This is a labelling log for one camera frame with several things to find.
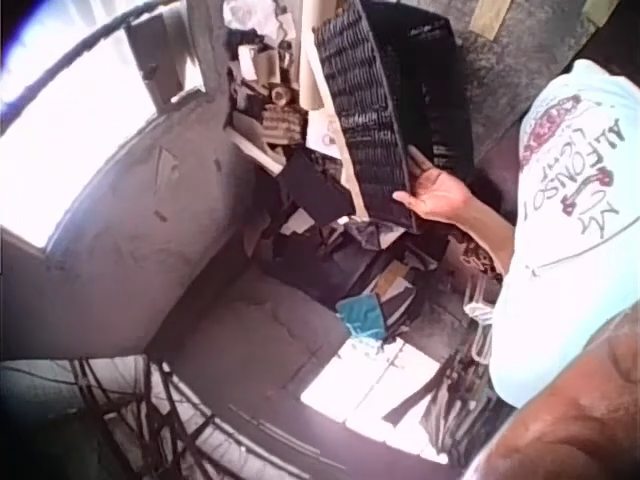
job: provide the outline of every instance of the person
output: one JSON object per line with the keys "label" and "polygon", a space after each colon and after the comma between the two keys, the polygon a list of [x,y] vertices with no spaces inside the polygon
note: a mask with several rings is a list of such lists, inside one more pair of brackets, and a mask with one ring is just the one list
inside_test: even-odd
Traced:
{"label": "person", "polygon": [[525,116],[516,227],[410,148],[394,198],[457,225],[504,274],[489,372],[519,410],[471,480],[640,478],[640,91],[588,60]]}

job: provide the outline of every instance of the hand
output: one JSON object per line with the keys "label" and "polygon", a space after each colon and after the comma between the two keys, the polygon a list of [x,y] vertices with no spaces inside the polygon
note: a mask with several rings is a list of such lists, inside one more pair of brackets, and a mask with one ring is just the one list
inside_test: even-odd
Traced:
{"label": "hand", "polygon": [[409,155],[414,195],[395,192],[393,198],[427,220],[457,223],[473,199],[472,193],[456,177],[434,167],[417,148],[410,146]]}

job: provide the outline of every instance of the black tray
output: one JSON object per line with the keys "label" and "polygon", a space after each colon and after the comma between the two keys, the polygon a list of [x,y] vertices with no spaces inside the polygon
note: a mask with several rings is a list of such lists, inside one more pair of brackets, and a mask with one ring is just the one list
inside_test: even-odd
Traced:
{"label": "black tray", "polygon": [[418,231],[415,215],[391,198],[410,189],[406,147],[463,180],[473,168],[449,21],[406,5],[348,0],[315,38],[369,215]]}

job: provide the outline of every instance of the gray concrete wall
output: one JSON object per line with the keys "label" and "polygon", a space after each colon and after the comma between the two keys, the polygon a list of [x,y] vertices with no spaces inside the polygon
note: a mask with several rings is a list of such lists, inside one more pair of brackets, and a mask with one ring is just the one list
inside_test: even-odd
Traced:
{"label": "gray concrete wall", "polygon": [[80,195],[45,257],[3,239],[3,358],[142,352],[243,220],[254,167],[222,133],[226,103],[190,93],[143,128]]}

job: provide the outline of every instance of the fingers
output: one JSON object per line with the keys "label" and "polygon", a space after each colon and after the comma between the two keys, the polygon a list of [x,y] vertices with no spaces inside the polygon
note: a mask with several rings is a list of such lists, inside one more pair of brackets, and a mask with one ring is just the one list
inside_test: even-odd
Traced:
{"label": "fingers", "polygon": [[407,192],[394,192],[393,199],[397,202],[402,203],[409,210],[413,210],[419,215],[421,215],[420,212],[424,210],[424,205],[422,204],[422,202]]}
{"label": "fingers", "polygon": [[407,150],[409,151],[409,155],[411,155],[411,158],[416,162],[416,164],[420,167],[420,169],[422,171],[427,171],[427,170],[430,170],[432,168],[435,168],[433,166],[433,163],[431,163],[427,159],[427,157],[422,155],[420,150],[418,150],[413,145],[409,145],[409,148]]}
{"label": "fingers", "polygon": [[420,168],[420,166],[416,162],[414,162],[413,159],[409,159],[409,161],[407,162],[407,167],[409,168],[409,173],[414,177],[417,178],[422,175],[422,168]]}

